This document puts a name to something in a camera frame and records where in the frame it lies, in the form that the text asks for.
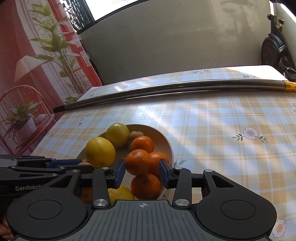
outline beige plate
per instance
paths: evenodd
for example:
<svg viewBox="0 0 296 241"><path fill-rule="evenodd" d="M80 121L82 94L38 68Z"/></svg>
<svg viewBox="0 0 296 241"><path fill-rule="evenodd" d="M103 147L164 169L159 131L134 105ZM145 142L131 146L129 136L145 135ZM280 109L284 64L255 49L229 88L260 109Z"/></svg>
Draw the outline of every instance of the beige plate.
<svg viewBox="0 0 296 241"><path fill-rule="evenodd" d="M130 132L132 131L141 131L144 133L145 136L150 137L154 142L154 151L160 151L163 152L170 161L170 166L173 166L174 163L174 154L172 147L168 141L168 139L157 129L146 126L146 125L139 125L139 124L131 124L126 125ZM99 135L100 137L106 138L106 132ZM125 159L126 155L130 151L130 144L122 149L116 150L116 157L115 161L119 159ZM86 159L84 150L81 151L81 153L78 155L77 159ZM131 189L131 180L134 178L132 174L129 174L128 172L125 173L123 177L122 184L127 186L129 189ZM164 186L162 186L160 195L158 199L161 199L166 189Z"/></svg>

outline curtain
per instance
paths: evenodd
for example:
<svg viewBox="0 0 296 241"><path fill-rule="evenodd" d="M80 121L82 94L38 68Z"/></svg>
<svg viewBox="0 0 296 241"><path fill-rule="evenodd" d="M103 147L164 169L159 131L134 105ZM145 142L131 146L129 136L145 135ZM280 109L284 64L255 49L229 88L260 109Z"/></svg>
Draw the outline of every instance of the curtain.
<svg viewBox="0 0 296 241"><path fill-rule="evenodd" d="M0 155L29 155L54 107L102 84L58 0L6 0L0 22Z"/></svg>

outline plaid tablecloth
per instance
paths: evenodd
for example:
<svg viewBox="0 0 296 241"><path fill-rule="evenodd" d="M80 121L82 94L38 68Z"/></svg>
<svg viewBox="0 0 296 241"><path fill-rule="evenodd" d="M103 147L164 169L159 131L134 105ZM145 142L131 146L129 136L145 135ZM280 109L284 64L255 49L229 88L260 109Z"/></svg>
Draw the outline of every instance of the plaid tablecloth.
<svg viewBox="0 0 296 241"><path fill-rule="evenodd" d="M283 80L269 66L164 74L94 87L83 97L178 81ZM271 239L296 240L296 96L273 91L220 91L145 97L68 111L33 152L76 158L87 141L114 123L145 124L170 141L175 166L213 169L271 201L278 214ZM201 199L193 189L193 202Z"/></svg>

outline yellow tape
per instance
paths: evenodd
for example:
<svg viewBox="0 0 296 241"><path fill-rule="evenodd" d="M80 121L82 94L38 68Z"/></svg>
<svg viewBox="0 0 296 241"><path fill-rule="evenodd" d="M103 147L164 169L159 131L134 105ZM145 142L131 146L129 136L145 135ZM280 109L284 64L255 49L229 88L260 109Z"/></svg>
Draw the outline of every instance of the yellow tape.
<svg viewBox="0 0 296 241"><path fill-rule="evenodd" d="M296 92L296 83L288 81L288 80L284 80L284 82L285 82L285 91Z"/></svg>

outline gray ridged panel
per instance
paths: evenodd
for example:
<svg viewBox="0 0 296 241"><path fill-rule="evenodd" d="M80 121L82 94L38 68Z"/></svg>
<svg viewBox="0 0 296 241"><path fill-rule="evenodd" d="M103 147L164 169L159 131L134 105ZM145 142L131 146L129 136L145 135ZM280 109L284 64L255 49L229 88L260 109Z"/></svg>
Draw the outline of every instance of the gray ridged panel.
<svg viewBox="0 0 296 241"><path fill-rule="evenodd" d="M117 201L108 210L93 212L87 224L60 241L221 241L186 210L163 201Z"/></svg>

